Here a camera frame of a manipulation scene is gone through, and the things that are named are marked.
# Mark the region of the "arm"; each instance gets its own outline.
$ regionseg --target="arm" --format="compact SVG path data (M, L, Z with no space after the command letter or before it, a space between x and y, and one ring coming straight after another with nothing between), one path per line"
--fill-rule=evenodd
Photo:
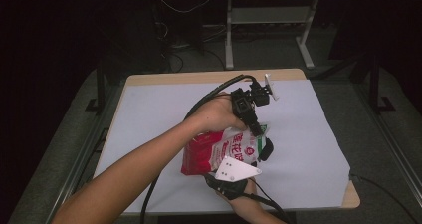
M184 122L130 152L93 179L61 206L53 223L111 223L193 137L230 126L246 128L232 114L228 97L204 104Z
M257 194L257 186L251 180L248 180L245 193ZM286 224L284 221L264 210L258 201L244 196L228 200L220 193L217 192L217 194L223 197L223 199L232 206L233 211L235 211L236 214L251 224Z

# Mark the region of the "small white tag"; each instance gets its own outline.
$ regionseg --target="small white tag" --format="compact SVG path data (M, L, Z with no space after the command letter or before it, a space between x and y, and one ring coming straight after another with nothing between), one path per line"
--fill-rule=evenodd
M268 85L270 87L271 96L273 97L274 101L279 99L279 96L277 96L276 91L274 90L273 83L270 80L271 74L265 74L265 85Z
M236 158L224 156L215 179L221 181L235 182L261 174L261 169L251 166Z

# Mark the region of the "chip bag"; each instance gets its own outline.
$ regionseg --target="chip bag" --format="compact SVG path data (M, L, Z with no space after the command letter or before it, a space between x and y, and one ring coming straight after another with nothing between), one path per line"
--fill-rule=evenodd
M185 175L201 175L217 170L224 156L248 164L259 161L265 146L267 149L269 147L266 145L269 141L266 138L268 126L261 124L261 129L264 134L257 137L248 129L240 131L236 128L197 135L184 147L181 172Z

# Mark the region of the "white paper sheet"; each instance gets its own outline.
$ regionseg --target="white paper sheet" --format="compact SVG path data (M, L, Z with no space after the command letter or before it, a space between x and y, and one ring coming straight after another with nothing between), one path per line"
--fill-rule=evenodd
M129 86L120 99L96 175L139 145L181 122L191 107L219 84ZM226 90L249 90L237 83ZM338 147L309 81L274 81L280 99L256 108L259 122L270 124L275 150L258 183L285 209L339 207L349 165ZM147 212L227 212L230 206L208 188L202 176L180 173L182 152L162 171ZM140 195L125 212L139 212Z

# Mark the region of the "wooden table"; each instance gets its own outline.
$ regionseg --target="wooden table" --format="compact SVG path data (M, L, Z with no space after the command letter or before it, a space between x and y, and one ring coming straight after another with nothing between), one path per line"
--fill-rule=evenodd
M161 74L161 75L139 75L127 79L125 86L145 85L171 85L171 84L204 84L223 83L241 74L254 76L258 81L264 79L264 74L271 74L273 81L305 80L304 72L300 69L283 70L254 70L254 71L228 71L212 73L185 73L185 74ZM356 208L360 204L359 196L354 185L349 181L341 208Z

